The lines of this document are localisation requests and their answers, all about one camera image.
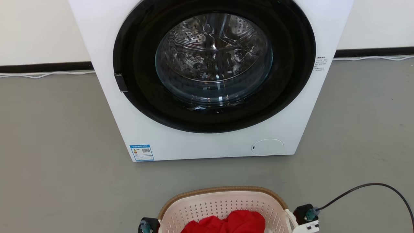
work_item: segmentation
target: concrete floor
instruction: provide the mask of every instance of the concrete floor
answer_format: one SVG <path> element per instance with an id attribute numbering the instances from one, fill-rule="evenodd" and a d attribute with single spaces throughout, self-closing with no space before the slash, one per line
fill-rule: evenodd
<path id="1" fill-rule="evenodd" d="M 296 155 L 133 163 L 95 75 L 0 80 L 0 232 L 137 232 L 171 197 L 255 185 L 291 210 L 367 182 L 414 207 L 414 59 L 334 62 Z M 321 232 L 412 232 L 402 200 L 358 190 Z"/>

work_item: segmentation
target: black cable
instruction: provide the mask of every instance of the black cable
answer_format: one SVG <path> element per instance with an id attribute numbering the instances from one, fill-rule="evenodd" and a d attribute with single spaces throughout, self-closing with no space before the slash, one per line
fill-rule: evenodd
<path id="1" fill-rule="evenodd" d="M 323 209 L 325 209 L 326 207 L 330 206 L 332 203 L 334 203 L 335 201 L 339 200 L 339 199 L 340 199 L 340 198 L 342 198 L 343 196 L 345 196 L 345 195 L 349 194 L 350 192 L 353 192 L 353 191 L 355 191 L 355 190 L 357 190 L 357 189 L 360 189 L 360 188 L 362 188 L 362 187 L 373 186 L 373 185 L 379 185 L 379 186 L 384 186 L 384 187 L 387 187 L 387 188 L 389 188 L 389 189 L 393 190 L 394 192 L 396 192 L 396 193 L 398 194 L 398 196 L 399 196 L 399 197 L 401 197 L 401 199 L 402 199 L 402 200 L 403 200 L 403 202 L 405 203 L 405 206 L 407 206 L 408 212 L 410 212 L 410 217 L 411 217 L 411 222 L 412 222 L 412 225 L 413 225 L 413 232 L 414 232 L 414 216 L 413 216 L 413 212 L 411 211 L 410 205 L 408 204 L 407 200 L 403 197 L 403 195 L 402 195 L 402 194 L 401 194 L 398 190 L 396 190 L 395 188 L 393 188 L 393 187 L 391 187 L 391 186 L 389 186 L 389 185 L 387 185 L 387 184 L 383 184 L 383 183 L 369 183 L 369 184 L 359 185 L 359 186 L 357 186 L 357 187 L 355 187 L 355 188 L 353 188 L 353 189 L 350 189 L 350 190 L 346 191 L 345 193 L 343 193 L 343 194 L 339 195 L 339 197 L 337 197 L 337 198 L 333 199 L 333 200 L 332 200 L 331 202 L 329 202 L 328 204 L 326 204 L 326 205 L 324 205 L 324 206 L 322 206 L 322 207 L 320 207 L 320 208 L 317 208 L 315 211 L 319 211 L 319 210 L 323 210 Z"/>

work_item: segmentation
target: plastic basket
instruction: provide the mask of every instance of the plastic basket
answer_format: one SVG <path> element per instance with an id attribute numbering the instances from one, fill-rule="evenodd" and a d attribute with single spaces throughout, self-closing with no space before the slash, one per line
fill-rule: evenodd
<path id="1" fill-rule="evenodd" d="M 291 233 L 296 218 L 281 197 L 261 187 L 217 187 L 186 192 L 171 198 L 158 215 L 160 233 L 180 233 L 192 220 L 215 215 L 226 218 L 234 210 L 257 211 L 272 233 Z"/>

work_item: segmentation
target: black baseboard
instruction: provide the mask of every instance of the black baseboard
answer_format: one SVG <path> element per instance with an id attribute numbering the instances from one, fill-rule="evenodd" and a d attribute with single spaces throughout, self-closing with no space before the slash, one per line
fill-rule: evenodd
<path id="1" fill-rule="evenodd" d="M 93 70 L 92 62 L 47 63 L 21 66 L 0 66 L 0 73 L 39 73 L 74 70 Z"/>
<path id="2" fill-rule="evenodd" d="M 414 47 L 379 48 L 379 49 L 344 49 L 337 50 L 334 58 L 367 56 L 404 56 L 413 55 Z M 93 70 L 92 62 L 66 62 L 33 64 L 21 66 L 0 66 L 0 73 L 37 73 L 74 70 Z"/>
<path id="3" fill-rule="evenodd" d="M 337 50 L 334 58 L 413 55 L 414 47 Z"/>

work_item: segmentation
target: front-load washing machine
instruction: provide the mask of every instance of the front-load washing machine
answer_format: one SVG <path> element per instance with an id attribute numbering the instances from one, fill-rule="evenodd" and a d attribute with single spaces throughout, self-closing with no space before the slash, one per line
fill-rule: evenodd
<path id="1" fill-rule="evenodd" d="M 69 0 L 133 161 L 294 154 L 353 0 Z"/>

